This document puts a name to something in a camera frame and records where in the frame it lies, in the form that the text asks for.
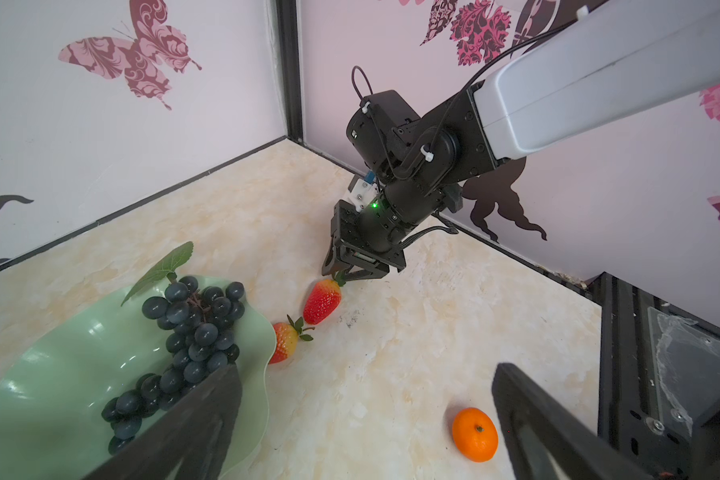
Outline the red strawberry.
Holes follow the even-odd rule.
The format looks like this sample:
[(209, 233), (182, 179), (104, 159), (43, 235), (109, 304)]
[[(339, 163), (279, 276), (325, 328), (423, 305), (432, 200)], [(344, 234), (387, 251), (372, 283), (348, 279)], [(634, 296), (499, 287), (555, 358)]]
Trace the red strawberry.
[(276, 346), (269, 364), (277, 364), (290, 358), (300, 342), (311, 342), (314, 337), (310, 334), (313, 327), (310, 327), (303, 317), (293, 320), (290, 316), (286, 322), (278, 322), (272, 325), (276, 337)]
[(309, 325), (318, 325), (329, 317), (340, 305), (341, 288), (346, 281), (343, 272), (318, 281), (308, 295), (302, 317)]

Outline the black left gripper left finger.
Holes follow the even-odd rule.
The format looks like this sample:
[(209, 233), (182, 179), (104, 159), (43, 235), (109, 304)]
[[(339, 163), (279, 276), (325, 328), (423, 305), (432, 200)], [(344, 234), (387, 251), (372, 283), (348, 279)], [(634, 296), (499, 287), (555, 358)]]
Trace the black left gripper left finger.
[(86, 475), (88, 479), (217, 479), (242, 402), (235, 365), (180, 400), (143, 435)]

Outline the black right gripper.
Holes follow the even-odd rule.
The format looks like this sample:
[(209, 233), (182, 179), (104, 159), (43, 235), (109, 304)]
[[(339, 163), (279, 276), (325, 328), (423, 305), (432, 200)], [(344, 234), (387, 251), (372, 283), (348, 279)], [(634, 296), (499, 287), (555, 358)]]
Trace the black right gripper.
[(381, 279), (390, 272), (390, 267), (398, 271), (406, 268), (405, 256), (400, 250), (379, 253), (361, 238), (357, 229), (359, 216), (354, 206), (345, 200), (339, 200), (334, 206), (331, 241), (322, 276), (341, 277), (348, 283)]

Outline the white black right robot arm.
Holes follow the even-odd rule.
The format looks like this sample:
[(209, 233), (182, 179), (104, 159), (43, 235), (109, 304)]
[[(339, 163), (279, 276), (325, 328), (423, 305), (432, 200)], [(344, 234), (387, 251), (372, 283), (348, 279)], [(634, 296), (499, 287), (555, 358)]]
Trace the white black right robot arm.
[(720, 1), (609, 1), (492, 57), (424, 115), (393, 90), (362, 95), (346, 135), (377, 190), (335, 205), (322, 274), (403, 270), (424, 221), (462, 208), (463, 182), (719, 83)]

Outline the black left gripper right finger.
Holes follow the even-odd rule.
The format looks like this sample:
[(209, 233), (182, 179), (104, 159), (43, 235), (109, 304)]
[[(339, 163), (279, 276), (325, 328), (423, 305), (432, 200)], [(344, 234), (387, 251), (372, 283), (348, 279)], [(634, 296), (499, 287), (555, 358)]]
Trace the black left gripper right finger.
[(512, 363), (497, 365), (492, 394), (517, 479), (648, 479)]

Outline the dark grape bunch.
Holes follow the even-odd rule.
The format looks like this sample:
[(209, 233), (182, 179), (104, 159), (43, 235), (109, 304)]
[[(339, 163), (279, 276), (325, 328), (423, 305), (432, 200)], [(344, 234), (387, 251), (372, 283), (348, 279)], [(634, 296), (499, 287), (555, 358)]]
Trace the dark grape bunch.
[(240, 355), (233, 327), (245, 313), (245, 287), (240, 282), (203, 287), (195, 275), (180, 277), (177, 269), (188, 262), (193, 251), (191, 241), (174, 248), (125, 296), (130, 300), (163, 280), (167, 282), (161, 293), (143, 300), (141, 315), (169, 333), (165, 350), (170, 363), (161, 373), (141, 376), (132, 389), (102, 408), (101, 417), (113, 432), (108, 444), (112, 456), (135, 439), (145, 419), (169, 410)]

